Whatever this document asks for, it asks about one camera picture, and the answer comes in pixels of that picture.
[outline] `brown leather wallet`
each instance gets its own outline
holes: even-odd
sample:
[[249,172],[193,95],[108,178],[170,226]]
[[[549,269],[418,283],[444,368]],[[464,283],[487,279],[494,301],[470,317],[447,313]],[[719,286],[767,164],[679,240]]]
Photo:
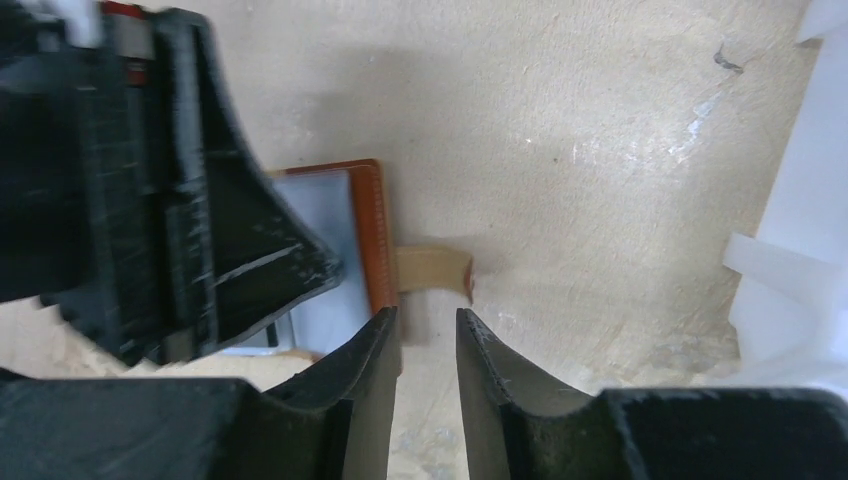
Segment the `brown leather wallet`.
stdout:
[[359,252],[372,314],[398,304],[398,293],[445,288],[471,300],[472,257],[441,245],[395,247],[392,241],[383,168],[375,159],[328,163],[268,172],[306,175],[345,170],[350,178]]

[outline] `table surface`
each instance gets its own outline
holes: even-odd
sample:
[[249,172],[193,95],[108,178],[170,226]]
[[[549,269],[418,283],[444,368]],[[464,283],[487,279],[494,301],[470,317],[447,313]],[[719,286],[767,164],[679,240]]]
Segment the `table surface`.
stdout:
[[[815,44],[793,43],[806,1],[169,4],[214,23],[264,167],[382,159],[398,244],[473,252],[474,310],[530,360],[591,392],[733,368],[738,278],[721,256],[756,230],[815,62]],[[461,306],[402,301],[390,478],[467,478]],[[0,306],[0,364],[122,372],[31,301]],[[307,364],[160,373],[268,387]]]

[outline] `white surface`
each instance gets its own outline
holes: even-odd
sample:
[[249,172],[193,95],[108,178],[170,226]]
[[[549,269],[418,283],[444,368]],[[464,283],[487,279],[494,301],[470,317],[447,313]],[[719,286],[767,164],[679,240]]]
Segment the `white surface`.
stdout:
[[[397,243],[472,252],[475,311],[553,375],[594,392],[737,361],[722,253],[756,231],[818,54],[794,43],[806,0],[143,3],[212,20],[266,168],[382,159]],[[460,306],[403,298],[394,480],[467,478]],[[51,322],[0,306],[0,362],[109,371]],[[197,368],[268,385],[292,361],[234,360]]]
[[810,7],[805,26],[826,32],[818,62],[756,241],[728,246],[725,264],[743,275],[729,316],[742,365],[729,384],[848,393],[848,15],[814,26],[842,6]]

